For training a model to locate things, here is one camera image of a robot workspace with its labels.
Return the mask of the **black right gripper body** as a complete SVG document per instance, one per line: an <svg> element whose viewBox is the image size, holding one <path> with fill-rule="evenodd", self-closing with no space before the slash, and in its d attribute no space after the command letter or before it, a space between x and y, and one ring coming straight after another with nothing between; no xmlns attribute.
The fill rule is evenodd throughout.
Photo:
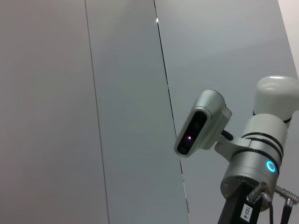
<svg viewBox="0 0 299 224"><path fill-rule="evenodd" d="M249 203L247 195L254 188L242 182L228 197L221 212L218 224L256 224L262 207L262 199Z"/></svg>

